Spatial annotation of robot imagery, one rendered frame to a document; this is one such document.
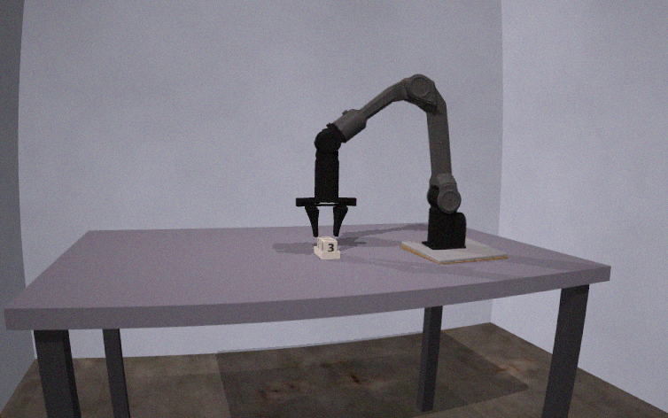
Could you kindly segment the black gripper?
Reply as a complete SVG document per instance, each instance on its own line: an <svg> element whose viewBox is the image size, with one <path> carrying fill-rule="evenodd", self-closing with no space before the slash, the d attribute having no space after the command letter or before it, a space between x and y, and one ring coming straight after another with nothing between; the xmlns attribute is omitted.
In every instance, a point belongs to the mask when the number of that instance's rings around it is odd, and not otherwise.
<svg viewBox="0 0 668 418"><path fill-rule="evenodd" d="M333 206L333 236L338 236L342 221L348 211L347 206L356 206L356 198L338 197L338 180L315 180L315 197L296 198L296 206L305 206L314 237L318 237L319 209L317 206Z"/></svg>

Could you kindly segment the white cube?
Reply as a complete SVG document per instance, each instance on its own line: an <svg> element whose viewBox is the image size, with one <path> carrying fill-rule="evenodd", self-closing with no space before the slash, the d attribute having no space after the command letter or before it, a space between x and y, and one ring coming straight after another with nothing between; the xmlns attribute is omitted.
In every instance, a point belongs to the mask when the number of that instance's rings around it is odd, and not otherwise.
<svg viewBox="0 0 668 418"><path fill-rule="evenodd" d="M335 239L322 239L321 240L321 251L323 252L337 252L338 251L338 241Z"/></svg>
<svg viewBox="0 0 668 418"><path fill-rule="evenodd" d="M317 248L321 250L321 240L322 239L333 239L330 236L318 236L317 237Z"/></svg>

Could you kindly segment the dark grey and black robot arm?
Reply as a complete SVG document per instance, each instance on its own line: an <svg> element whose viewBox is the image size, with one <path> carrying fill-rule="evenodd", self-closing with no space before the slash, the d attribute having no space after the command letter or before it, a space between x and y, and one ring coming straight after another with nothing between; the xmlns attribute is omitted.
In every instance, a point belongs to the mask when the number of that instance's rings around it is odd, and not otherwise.
<svg viewBox="0 0 668 418"><path fill-rule="evenodd" d="M360 110L343 111L340 118L327 124L316 136L315 148L319 151L315 153L315 179L338 180L341 143L360 133L369 118L392 102L412 101L409 103L426 112L431 157L428 241L422 244L433 250L466 248L466 218L457 212L462 198L452 175L446 102L434 81L425 75L415 74L403 80L385 89Z"/></svg>

